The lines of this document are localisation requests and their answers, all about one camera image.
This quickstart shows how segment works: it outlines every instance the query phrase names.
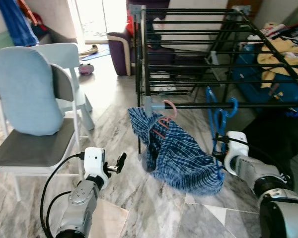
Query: pink clothes hanger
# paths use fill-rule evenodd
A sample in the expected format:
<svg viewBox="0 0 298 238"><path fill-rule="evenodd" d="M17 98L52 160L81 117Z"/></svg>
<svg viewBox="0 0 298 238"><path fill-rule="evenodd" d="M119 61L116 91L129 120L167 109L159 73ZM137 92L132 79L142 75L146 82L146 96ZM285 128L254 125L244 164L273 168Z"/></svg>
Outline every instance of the pink clothes hanger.
<svg viewBox="0 0 298 238"><path fill-rule="evenodd" d="M173 115L172 116L166 116L165 118L160 118L158 120L158 123L160 125L162 125L163 127L169 129L169 126L167 126L166 124L162 123L162 121L165 121L165 122L169 123L170 122L170 119L175 119L177 117L178 111L177 111L177 108L175 107L175 105L171 101L164 100L163 102L169 104L173 108ZM163 139L165 138L164 135L160 134L158 131L156 131L154 129L153 129L153 132L156 133L157 135L161 136Z"/></svg>

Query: sofa armrest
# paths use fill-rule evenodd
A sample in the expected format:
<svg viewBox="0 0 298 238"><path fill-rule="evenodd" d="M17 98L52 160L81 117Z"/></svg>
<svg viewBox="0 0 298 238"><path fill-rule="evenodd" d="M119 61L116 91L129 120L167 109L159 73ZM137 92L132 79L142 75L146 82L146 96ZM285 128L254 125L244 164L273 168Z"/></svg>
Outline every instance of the sofa armrest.
<svg viewBox="0 0 298 238"><path fill-rule="evenodd" d="M123 32L107 33L111 58L118 75L131 75L130 45L131 35L127 29Z"/></svg>

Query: black metal drying rack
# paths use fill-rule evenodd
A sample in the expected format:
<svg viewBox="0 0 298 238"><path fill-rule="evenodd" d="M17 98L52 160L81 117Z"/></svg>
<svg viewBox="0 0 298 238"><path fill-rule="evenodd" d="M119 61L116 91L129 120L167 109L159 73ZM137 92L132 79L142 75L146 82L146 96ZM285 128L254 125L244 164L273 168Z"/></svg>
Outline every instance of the black metal drying rack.
<svg viewBox="0 0 298 238"><path fill-rule="evenodd" d="M233 108L233 103L226 102L228 87L230 84L240 83L295 83L298 85L298 75L293 68L286 62L284 57L274 48L271 42L264 36L264 34L252 23L252 21L243 13L242 10L235 9L171 9L171 8L145 8L139 6L134 12L134 47L136 59L136 92L138 107L145 105L145 110L148 115L151 115L155 110L171 109L171 106L165 103L153 103L151 97L154 95L186 95L192 93L195 88L206 86L220 86L225 85L224 94L219 103L195 103L183 102L175 103L177 109L208 109L208 108ZM218 15L223 16L223 21L164 21L163 24L221 24L220 29L201 29L201 30L147 30L148 23L156 23L148 20L150 16L155 15L194 15L194 16L208 16ZM259 36L260 40L245 40L239 39L240 33L250 33ZM214 35L214 39L206 40L150 40L149 35ZM269 51L239 51L238 43L241 42L262 42ZM222 51L223 45L231 44L230 51ZM148 52L148 45L210 45L206 52ZM172 64L155 64L149 63L149 55L201 55L202 61L197 61L192 64L177 63ZM273 54L279 63L275 64L235 64L239 54ZM230 63L220 64L214 58L217 55L229 55ZM226 80L219 80L214 73L214 68L228 68ZM245 80L233 81L232 70L236 67L268 67L267 70L276 67L283 67L290 75L289 80ZM217 80L203 79L204 75L212 74ZM152 78L154 75L170 75L170 78L157 80ZM189 76L188 78L177 78L177 75ZM189 88L187 90L162 90L152 91L154 87L181 87ZM241 102L238 104L239 108L298 108L298 102L266 102L253 103Z"/></svg>

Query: cable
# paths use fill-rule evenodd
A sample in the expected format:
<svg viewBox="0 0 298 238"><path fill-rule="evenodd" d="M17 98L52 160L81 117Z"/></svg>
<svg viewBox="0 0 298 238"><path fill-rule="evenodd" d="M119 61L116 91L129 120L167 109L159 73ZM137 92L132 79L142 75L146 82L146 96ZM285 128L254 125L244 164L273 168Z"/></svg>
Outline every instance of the cable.
<svg viewBox="0 0 298 238"><path fill-rule="evenodd" d="M258 148L256 146L253 146L251 144L248 144L247 142L242 141L242 140L237 140L237 139L229 138L228 136L224 136L222 138L217 138L217 139L213 139L213 140L221 141L221 142L224 142L224 143L228 143L228 141L235 141L235 142L238 142L240 144L247 145L250 148L252 148L253 150L256 150L257 152L263 154L264 156L266 156L267 159L269 159L273 164L275 164L277 166L277 169L279 170L279 172L281 174L284 174L285 180L288 183L288 185L289 186L293 186L293 181L290 178L287 177L287 174L288 173L286 173L286 171L284 170L283 166L281 166L273 157L271 157L269 154L267 154L265 151L261 150L260 148Z"/></svg>
<svg viewBox="0 0 298 238"><path fill-rule="evenodd" d="M57 195L56 197L54 197L54 198L52 199L52 201L51 201L51 203L50 203L50 205L49 205L49 207L48 207L48 211L47 211L47 213L46 213L46 229L47 229L48 231L51 231L51 230L50 230L49 218L50 218L50 212L51 212L51 209L52 209L52 206L53 206L54 202L55 202L58 198L62 197L63 195L69 194L70 192L71 192L71 191L62 192L62 193L60 193L59 195Z"/></svg>
<svg viewBox="0 0 298 238"><path fill-rule="evenodd" d="M79 157L82 159L82 157L84 157L84 152L81 152L79 154L75 154L75 155L71 155L69 157L67 157L66 159L64 159L58 166L57 168L51 173L51 175L49 176L48 180L46 181L44 188L43 188L43 192L42 192L42 197L41 197L41 204L40 204L40 221L41 221L41 226L42 229L44 231L44 234L47 238L53 238L51 231L48 230L46 228L45 225L45 221L44 221L44 217L43 217L43 205L44 205L44 197L45 197L45 193L46 193L46 189L48 187L49 182L51 181L52 177L54 176L54 174L60 169L60 167L65 164L68 160L70 160L71 158L74 157Z"/></svg>

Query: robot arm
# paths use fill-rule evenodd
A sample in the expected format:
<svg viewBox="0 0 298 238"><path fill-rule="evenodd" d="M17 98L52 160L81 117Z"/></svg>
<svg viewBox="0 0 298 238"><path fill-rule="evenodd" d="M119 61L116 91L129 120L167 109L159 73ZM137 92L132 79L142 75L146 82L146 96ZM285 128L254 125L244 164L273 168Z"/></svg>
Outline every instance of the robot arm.
<svg viewBox="0 0 298 238"><path fill-rule="evenodd" d="M69 204L56 238L88 237L99 191L108 185L108 179L111 177L109 171L120 173L125 159L126 154L123 153L116 166L108 166L104 149L89 147L85 150L85 180L69 194Z"/></svg>
<svg viewBox="0 0 298 238"><path fill-rule="evenodd" d="M242 132L229 138L247 142ZM230 141L224 166L244 180L258 199L262 238L298 238L298 194L288 189L278 169L247 156L248 146Z"/></svg>

